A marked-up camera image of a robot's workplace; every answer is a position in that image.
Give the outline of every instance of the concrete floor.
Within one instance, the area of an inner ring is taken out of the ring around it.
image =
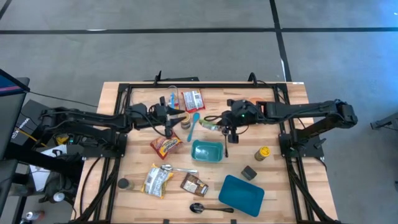
[[[397,27],[394,0],[276,0],[282,27]],[[12,0],[0,30],[273,27],[268,0]],[[370,129],[398,111],[397,32],[283,34],[292,79],[305,82],[311,102],[340,98],[359,123],[323,136],[328,177],[339,219],[346,223],[398,220],[397,136]],[[105,81],[198,76],[203,81],[284,81],[274,33],[0,35],[0,68],[30,77],[33,91],[97,104]],[[48,106],[92,110],[33,95]],[[35,203],[38,222],[66,222],[65,203]],[[9,223],[4,212],[0,223]]]

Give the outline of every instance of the monitor screen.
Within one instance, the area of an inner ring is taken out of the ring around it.
[[[14,95],[29,91],[29,87],[0,69],[0,96]]]

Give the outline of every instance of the teal rectangular container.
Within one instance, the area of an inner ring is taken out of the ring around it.
[[[261,188],[232,175],[227,175],[218,200],[248,215],[257,217],[264,194],[264,190]]]
[[[192,158],[196,161],[219,162],[223,159],[223,144],[194,140],[192,143]]]

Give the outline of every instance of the wooden tabletop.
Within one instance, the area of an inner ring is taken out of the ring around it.
[[[104,83],[98,113],[113,114],[118,85],[119,82]],[[308,103],[303,83],[287,83],[287,87],[291,104]],[[188,89],[179,88],[178,90],[180,102],[182,102],[184,108],[181,92]],[[168,98],[172,91],[175,91],[175,89],[136,89],[132,93],[132,102],[144,103],[149,107],[158,103],[161,96]],[[219,115],[224,110],[229,110],[226,105],[227,99],[262,98],[264,101],[274,101],[272,90],[263,88],[202,88],[201,93],[206,106],[205,110],[199,111],[201,117]],[[306,126],[313,123],[312,118],[304,118],[302,121]],[[298,121],[295,122],[296,127],[300,128],[301,124]],[[151,128],[140,131],[133,130],[128,134],[126,154],[121,160],[118,178],[129,179],[135,183],[135,187],[132,191],[116,189],[112,223],[162,223],[163,219],[169,219],[171,223],[230,223],[231,219],[237,219],[238,223],[295,223],[289,178],[285,160],[280,154],[277,138],[280,133],[279,125],[258,124],[250,126],[244,134],[240,135],[239,144],[228,144],[229,157],[223,158],[217,164],[194,161],[191,158],[191,146],[195,139],[224,144],[224,136],[221,133],[210,131],[198,124],[193,132],[193,140],[186,142],[189,130],[183,130],[178,124],[174,131],[183,140],[183,147],[168,154],[164,160],[149,145],[152,140],[159,137],[154,130]],[[271,155],[259,162],[254,159],[254,154],[261,146],[268,146],[271,149]],[[103,160],[101,159],[97,163],[88,178],[83,199],[84,208],[90,204],[98,191]],[[95,159],[89,159],[85,162],[75,202],[77,211],[79,211],[83,180],[94,161]],[[146,195],[140,192],[140,189],[152,163],[158,166],[171,164],[179,168],[197,169],[198,174],[196,176],[209,185],[209,190],[204,197],[184,191],[180,188],[180,184],[186,173],[174,172],[174,176],[168,181],[164,199]],[[324,166],[313,158],[304,158],[303,163],[310,193],[326,214],[337,219]],[[194,202],[200,202],[209,208],[228,207],[218,200],[223,181],[227,175],[246,180],[241,171],[247,165],[257,172],[257,176],[250,183],[265,191],[258,217],[251,217],[239,210],[235,210],[234,213],[206,210],[201,214],[190,211],[189,206]],[[102,218],[104,218],[106,212],[107,196],[108,194],[103,201]],[[299,194],[299,198],[302,211],[305,211],[301,194]],[[305,212],[302,213],[303,218],[306,218]]]

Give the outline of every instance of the blue spoon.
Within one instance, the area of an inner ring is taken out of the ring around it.
[[[191,131],[189,132],[187,142],[190,142],[190,141],[191,141],[193,129],[195,128],[195,124],[197,123],[197,121],[199,121],[199,119],[200,119],[200,113],[195,113],[195,114],[193,114],[192,128],[191,128]]]

